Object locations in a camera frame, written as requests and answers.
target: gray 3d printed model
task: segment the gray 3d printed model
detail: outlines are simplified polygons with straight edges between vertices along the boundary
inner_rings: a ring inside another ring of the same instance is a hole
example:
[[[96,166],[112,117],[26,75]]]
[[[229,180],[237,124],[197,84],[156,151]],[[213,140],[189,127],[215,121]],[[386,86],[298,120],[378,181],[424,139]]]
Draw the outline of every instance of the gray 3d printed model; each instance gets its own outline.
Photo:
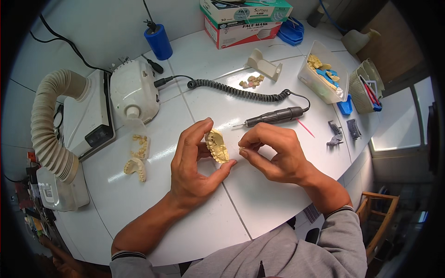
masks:
[[[361,133],[359,131],[359,128],[357,126],[357,121],[355,119],[347,120],[346,124],[348,125],[349,133],[351,134],[353,141],[361,137]]]
[[[335,135],[332,137],[332,139],[329,142],[326,143],[326,145],[331,146],[331,147],[343,143],[343,142],[341,142],[341,140],[343,139],[343,133],[340,130],[341,127],[338,127],[337,124],[331,124],[332,122],[333,122],[333,120],[328,121],[328,124],[331,127],[331,129],[334,131]]]

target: pink stick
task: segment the pink stick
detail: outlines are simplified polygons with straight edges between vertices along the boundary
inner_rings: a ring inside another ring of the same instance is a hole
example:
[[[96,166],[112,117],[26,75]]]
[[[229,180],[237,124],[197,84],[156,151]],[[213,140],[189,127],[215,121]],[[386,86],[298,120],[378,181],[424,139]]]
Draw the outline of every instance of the pink stick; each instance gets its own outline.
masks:
[[[301,125],[302,127],[304,127],[304,129],[305,129],[305,130],[307,130],[307,132],[309,132],[309,134],[310,134],[310,135],[312,135],[312,137],[314,137],[314,138],[315,138],[315,136],[314,136],[314,135],[312,134],[312,132],[311,132],[310,130],[308,130],[308,129],[307,129],[307,127],[306,127],[306,126],[304,126],[304,125],[303,125],[303,123],[302,123],[302,122],[300,122],[300,120],[299,120],[299,119],[297,119],[297,121],[298,121],[298,122],[300,123],[300,125]]]

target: blue cylinder container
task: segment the blue cylinder container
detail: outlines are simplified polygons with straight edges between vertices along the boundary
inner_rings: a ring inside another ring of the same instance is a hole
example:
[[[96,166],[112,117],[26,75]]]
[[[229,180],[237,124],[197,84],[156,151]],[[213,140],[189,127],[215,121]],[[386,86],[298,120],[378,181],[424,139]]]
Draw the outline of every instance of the blue cylinder container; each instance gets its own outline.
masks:
[[[156,32],[150,34],[150,28],[145,30],[144,37],[147,39],[153,53],[158,60],[167,60],[173,54],[166,30],[162,24],[156,24]]]

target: lab workbench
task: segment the lab workbench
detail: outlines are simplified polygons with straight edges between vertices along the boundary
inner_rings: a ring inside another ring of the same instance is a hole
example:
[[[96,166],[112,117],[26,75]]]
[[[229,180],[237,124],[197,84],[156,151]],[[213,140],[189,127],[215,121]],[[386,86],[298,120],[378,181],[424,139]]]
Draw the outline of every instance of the lab workbench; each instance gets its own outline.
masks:
[[[365,148],[379,124],[379,117],[377,113],[358,114],[355,107],[351,115],[344,116],[336,104],[325,104],[298,80],[297,74],[314,40],[334,52],[349,73],[360,64],[346,51],[335,27],[320,24],[313,28],[305,21],[302,23],[305,26],[304,40],[296,47],[275,38],[217,50],[205,31],[181,37],[171,42],[173,55],[170,59],[156,61],[164,68],[164,73],[156,79],[181,74],[237,88],[240,80],[259,75],[254,69],[245,68],[244,64],[254,48],[260,49],[266,60],[283,63],[282,73],[277,82],[266,78],[259,87],[248,90],[279,94],[289,89],[310,100],[311,108],[300,120],[315,137],[297,121],[280,126],[294,129],[306,158],[337,180]],[[155,60],[152,52],[145,56]],[[131,140],[131,131],[116,116],[113,116],[116,140],[83,162],[90,204],[76,212],[56,214],[56,225],[74,258],[109,264],[111,243],[116,234],[170,190],[170,162],[179,134],[206,117],[211,117],[214,128],[223,133],[229,155],[237,159],[238,164],[207,203],[170,228],[149,256],[154,266],[203,258],[221,248],[257,238],[311,203],[301,187],[268,181],[244,160],[238,154],[238,141],[248,129],[232,128],[265,112],[291,106],[306,107],[305,99],[291,95],[280,103],[258,103],[211,88],[189,90],[187,81],[177,79],[159,88],[159,112],[146,125],[151,147],[150,156],[145,161],[145,183],[139,182],[137,175],[123,173],[129,158],[127,141]],[[346,124],[352,118],[357,119],[362,133],[362,138],[356,141],[352,140]],[[333,148],[326,146],[334,135],[328,126],[330,120],[343,128],[345,144]],[[275,154],[267,146],[261,148],[261,153],[268,158]],[[219,164],[212,159],[202,159],[198,163],[198,170],[204,175],[210,175],[216,167]]]

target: sleeve cuff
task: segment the sleeve cuff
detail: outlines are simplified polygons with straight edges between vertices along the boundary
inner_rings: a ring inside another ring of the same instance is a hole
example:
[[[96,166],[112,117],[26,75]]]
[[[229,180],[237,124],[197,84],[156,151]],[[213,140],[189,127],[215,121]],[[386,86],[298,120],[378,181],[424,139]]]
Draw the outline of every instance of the sleeve cuff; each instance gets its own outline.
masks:
[[[338,210],[331,212],[325,219],[327,219],[329,216],[331,216],[337,212],[344,211],[344,210],[350,210],[352,212],[355,212],[354,209],[350,205],[345,205],[345,206],[339,208]]]
[[[145,257],[145,255],[140,252],[119,251],[119,252],[114,253],[111,256],[111,261],[114,261],[115,259],[118,259],[118,258],[126,258],[126,257],[136,257],[136,258],[147,259]]]

